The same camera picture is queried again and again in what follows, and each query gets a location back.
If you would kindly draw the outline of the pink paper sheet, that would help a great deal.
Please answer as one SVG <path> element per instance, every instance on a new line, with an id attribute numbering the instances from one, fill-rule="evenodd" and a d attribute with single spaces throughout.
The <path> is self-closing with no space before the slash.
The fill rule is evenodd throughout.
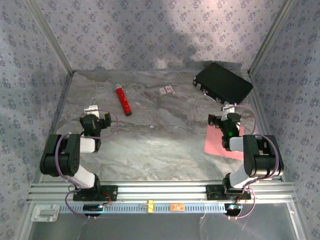
<path id="1" fill-rule="evenodd" d="M 227 151 L 222 146 L 223 133 L 215 126 L 207 126 L 206 139 L 204 144 L 204 152 L 210 155 L 231 158 L 243 161 L 243 152 L 240 151 Z"/>

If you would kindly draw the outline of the red cylindrical tube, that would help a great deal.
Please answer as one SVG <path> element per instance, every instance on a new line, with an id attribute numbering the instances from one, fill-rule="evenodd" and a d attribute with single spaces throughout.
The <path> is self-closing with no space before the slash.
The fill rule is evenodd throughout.
<path id="1" fill-rule="evenodd" d="M 130 105 L 128 103 L 128 100 L 126 98 L 126 95 L 123 91 L 122 85 L 121 84 L 116 84 L 115 85 L 115 92 L 117 94 L 117 97 L 120 101 L 120 104 L 122 106 L 124 114 L 128 117 L 132 115 L 132 110 L 130 108 Z"/>

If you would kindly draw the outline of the black hard case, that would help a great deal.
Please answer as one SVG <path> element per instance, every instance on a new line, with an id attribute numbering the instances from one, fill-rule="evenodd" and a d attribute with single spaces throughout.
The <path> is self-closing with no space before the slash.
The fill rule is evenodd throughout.
<path id="1" fill-rule="evenodd" d="M 212 62 L 199 72 L 192 84 L 221 104 L 240 104 L 251 92 L 253 85 L 230 70 Z"/>

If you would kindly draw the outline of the small playing card box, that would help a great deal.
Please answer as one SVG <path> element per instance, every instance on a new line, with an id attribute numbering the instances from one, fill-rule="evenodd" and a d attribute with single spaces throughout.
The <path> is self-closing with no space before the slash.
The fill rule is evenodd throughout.
<path id="1" fill-rule="evenodd" d="M 171 85 L 166 85 L 166 86 L 159 88 L 159 94 L 161 97 L 166 96 L 166 95 L 172 95 L 174 93 L 175 93 L 175 91 Z"/>

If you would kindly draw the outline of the black right controller board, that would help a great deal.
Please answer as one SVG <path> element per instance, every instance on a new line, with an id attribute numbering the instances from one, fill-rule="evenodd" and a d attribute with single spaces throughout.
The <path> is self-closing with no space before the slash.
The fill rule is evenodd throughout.
<path id="1" fill-rule="evenodd" d="M 225 215 L 230 216 L 230 217 L 237 217 L 240 215 L 243 206 L 238 203 L 226 203 L 224 205 L 224 208 L 226 210 Z"/>

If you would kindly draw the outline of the black controller board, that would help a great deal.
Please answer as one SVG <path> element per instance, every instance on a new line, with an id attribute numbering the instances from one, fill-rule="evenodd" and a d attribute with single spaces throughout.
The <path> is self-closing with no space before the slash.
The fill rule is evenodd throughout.
<path id="1" fill-rule="evenodd" d="M 104 206 L 101 204 L 84 204 L 82 208 L 86 217 L 98 217 L 104 210 Z"/>
<path id="2" fill-rule="evenodd" d="M 238 203 L 226 203 L 224 205 L 224 208 L 226 210 L 225 215 L 230 216 L 230 217 L 237 217 L 240 215 L 243 206 Z"/>

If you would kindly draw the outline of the black left controller board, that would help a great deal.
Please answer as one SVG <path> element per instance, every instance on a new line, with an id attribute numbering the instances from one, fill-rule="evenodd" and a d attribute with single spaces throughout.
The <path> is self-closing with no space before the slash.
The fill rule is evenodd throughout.
<path id="1" fill-rule="evenodd" d="M 104 210 L 104 206 L 101 204 L 84 204 L 82 208 L 86 217 L 98 217 Z"/>

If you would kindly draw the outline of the aluminium side rail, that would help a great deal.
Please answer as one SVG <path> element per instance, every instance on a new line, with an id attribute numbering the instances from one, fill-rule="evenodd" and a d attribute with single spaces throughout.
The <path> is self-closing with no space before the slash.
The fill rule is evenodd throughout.
<path id="1" fill-rule="evenodd" d="M 247 73 L 247 80 L 252 84 L 253 88 L 249 93 L 249 101 L 251 104 L 252 109 L 256 115 L 256 128 L 257 132 L 264 135 L 273 135 L 272 131 L 270 130 L 269 123 L 267 120 L 267 116 L 265 114 L 262 101 L 259 96 L 258 88 L 252 80 L 249 73 Z"/>
<path id="2" fill-rule="evenodd" d="M 45 138 L 45 142 L 44 142 L 44 146 L 43 146 L 43 150 L 42 150 L 41 156 L 43 156 L 43 154 L 45 152 L 49 136 L 52 135 L 52 134 L 56 134 L 57 133 L 57 130 L 59 128 L 59 122 L 61 120 L 61 116 L 62 116 L 64 107 L 65 107 L 65 103 L 66 103 L 67 96 L 68 96 L 68 93 L 69 93 L 69 90 L 70 90 L 70 86 L 71 86 L 71 83 L 72 83 L 73 76 L 74 76 L 74 74 L 72 73 L 71 75 L 68 74 L 66 76 L 66 78 L 65 78 L 65 83 L 63 84 L 63 87 L 62 87 L 62 90 L 61 90 L 61 93 L 60 93 L 60 96 L 59 96 L 59 99 L 58 99 L 58 102 L 57 102 L 57 106 L 56 106 L 56 109 L 54 111 L 54 115 L 53 115 L 53 119 L 52 119 L 52 122 L 51 122 L 50 129 L 48 131 L 47 137 Z"/>

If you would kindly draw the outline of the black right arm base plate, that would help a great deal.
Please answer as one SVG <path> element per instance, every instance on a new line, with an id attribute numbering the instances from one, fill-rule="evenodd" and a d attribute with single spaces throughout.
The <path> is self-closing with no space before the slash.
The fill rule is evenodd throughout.
<path id="1" fill-rule="evenodd" d="M 213 200 L 251 200 L 251 194 L 240 188 L 227 189 L 222 184 L 209 184 L 205 187 L 206 198 Z"/>

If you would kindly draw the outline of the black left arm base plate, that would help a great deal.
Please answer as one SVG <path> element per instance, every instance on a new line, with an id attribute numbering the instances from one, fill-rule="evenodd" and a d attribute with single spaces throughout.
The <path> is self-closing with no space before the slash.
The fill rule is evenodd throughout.
<path id="1" fill-rule="evenodd" d="M 72 199 L 75 202 L 115 202 L 117 195 L 117 185 L 102 185 L 99 189 L 82 189 L 74 194 Z"/>

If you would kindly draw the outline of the aluminium frame post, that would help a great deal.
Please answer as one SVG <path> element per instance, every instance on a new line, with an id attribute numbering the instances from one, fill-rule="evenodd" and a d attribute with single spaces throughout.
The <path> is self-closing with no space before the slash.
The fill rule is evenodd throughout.
<path id="1" fill-rule="evenodd" d="M 48 21 L 45 18 L 45 15 L 42 13 L 38 3 L 36 0 L 24 0 L 28 9 L 30 10 L 31 14 L 33 15 L 35 21 L 39 25 L 41 31 L 43 32 L 44 36 L 46 37 L 49 45 L 51 46 L 52 50 L 56 54 L 57 58 L 59 59 L 63 68 L 67 71 L 67 74 L 72 76 L 74 71 L 63 51 L 61 48 L 58 39 L 56 38 L 54 32 L 52 31 Z"/>
<path id="2" fill-rule="evenodd" d="M 283 0 L 283 3 L 280 6 L 279 11 L 275 15 L 274 21 L 271 24 L 262 42 L 262 45 L 260 46 L 250 68 L 248 69 L 249 77 L 254 77 L 259 67 L 264 62 L 269 50 L 271 49 L 273 43 L 277 39 L 278 34 L 280 33 L 284 23 L 290 16 L 296 3 L 297 0 Z"/>

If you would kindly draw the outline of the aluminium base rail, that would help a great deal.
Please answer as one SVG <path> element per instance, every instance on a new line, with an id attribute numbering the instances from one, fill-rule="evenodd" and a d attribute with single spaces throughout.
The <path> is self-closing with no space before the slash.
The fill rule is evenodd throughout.
<path id="1" fill-rule="evenodd" d="M 220 181 L 180 180 L 180 181 L 103 181 L 103 185 L 118 186 L 118 203 L 198 203 L 207 201 L 207 185 L 219 185 Z M 288 203 L 298 199 L 292 182 L 262 180 L 250 186 L 258 204 Z M 33 183 L 27 201 L 34 204 L 63 203 L 71 190 L 62 181 Z"/>

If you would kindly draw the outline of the grey metal bracket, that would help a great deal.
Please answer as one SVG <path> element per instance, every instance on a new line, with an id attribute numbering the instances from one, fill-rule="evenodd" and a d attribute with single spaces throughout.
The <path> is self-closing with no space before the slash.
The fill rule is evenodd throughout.
<path id="1" fill-rule="evenodd" d="M 32 222 L 50 223 L 56 222 L 60 212 L 60 207 L 56 204 L 53 205 L 41 205 L 36 204 L 30 220 Z"/>

